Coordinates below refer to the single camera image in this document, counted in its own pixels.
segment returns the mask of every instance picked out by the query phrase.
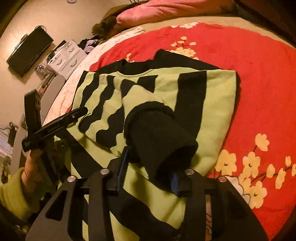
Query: human hand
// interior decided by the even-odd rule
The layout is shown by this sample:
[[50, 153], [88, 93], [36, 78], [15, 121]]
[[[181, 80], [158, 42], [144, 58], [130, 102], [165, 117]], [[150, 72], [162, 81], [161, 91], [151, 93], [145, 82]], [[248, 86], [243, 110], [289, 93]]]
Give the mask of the human hand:
[[36, 158], [42, 153], [42, 150], [35, 149], [31, 150], [27, 156], [25, 168], [21, 176], [23, 190], [26, 194], [32, 194], [37, 186], [36, 183], [42, 181], [42, 176], [36, 162]]

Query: television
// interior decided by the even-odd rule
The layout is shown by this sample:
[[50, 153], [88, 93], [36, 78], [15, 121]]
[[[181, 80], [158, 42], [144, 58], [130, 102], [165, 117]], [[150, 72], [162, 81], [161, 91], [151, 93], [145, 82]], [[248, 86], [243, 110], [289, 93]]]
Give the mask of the television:
[[21, 39], [6, 62], [13, 71], [23, 77], [52, 42], [53, 39], [38, 26]]

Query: bedsheet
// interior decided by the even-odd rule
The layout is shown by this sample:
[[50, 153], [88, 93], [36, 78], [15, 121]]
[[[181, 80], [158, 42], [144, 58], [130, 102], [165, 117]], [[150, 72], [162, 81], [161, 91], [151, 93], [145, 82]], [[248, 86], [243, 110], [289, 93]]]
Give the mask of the bedsheet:
[[192, 22], [125, 40], [90, 71], [152, 59], [160, 48], [238, 72], [240, 100], [209, 176], [226, 176], [273, 239], [296, 205], [296, 50], [241, 28]]
[[51, 108], [49, 109], [43, 125], [66, 113], [67, 109], [72, 104], [76, 86], [84, 70], [89, 70], [89, 67], [93, 63], [95, 63], [103, 53], [111, 49], [117, 43], [120, 43], [125, 39], [137, 36], [143, 32], [143, 28], [137, 27], [131, 31], [127, 31], [123, 34], [117, 35], [101, 45], [96, 46], [71, 74], [71, 76], [61, 89], [60, 93], [54, 100]]

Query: drawer handle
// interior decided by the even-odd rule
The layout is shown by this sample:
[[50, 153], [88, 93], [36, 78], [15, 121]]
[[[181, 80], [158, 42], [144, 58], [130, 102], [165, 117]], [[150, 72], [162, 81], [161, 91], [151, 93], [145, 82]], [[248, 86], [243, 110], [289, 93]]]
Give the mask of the drawer handle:
[[76, 64], [77, 64], [77, 59], [75, 60], [75, 63], [70, 65], [70, 67], [74, 67]]

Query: beige wall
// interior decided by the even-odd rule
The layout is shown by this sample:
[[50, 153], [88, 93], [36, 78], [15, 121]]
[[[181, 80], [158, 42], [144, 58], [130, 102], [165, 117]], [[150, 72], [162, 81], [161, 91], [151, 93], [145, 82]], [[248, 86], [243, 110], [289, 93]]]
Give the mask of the beige wall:
[[67, 0], [28, 0], [0, 38], [0, 126], [8, 125], [10, 121], [19, 123], [24, 112], [24, 95], [40, 84], [34, 72], [37, 64], [20, 78], [9, 70], [6, 63], [23, 35], [38, 25], [46, 26], [47, 33], [54, 39], [46, 51], [48, 53], [62, 40], [74, 39], [79, 43], [82, 39], [91, 38], [91, 27], [106, 11], [125, 3], [129, 0], [77, 0], [75, 4], [69, 4]]

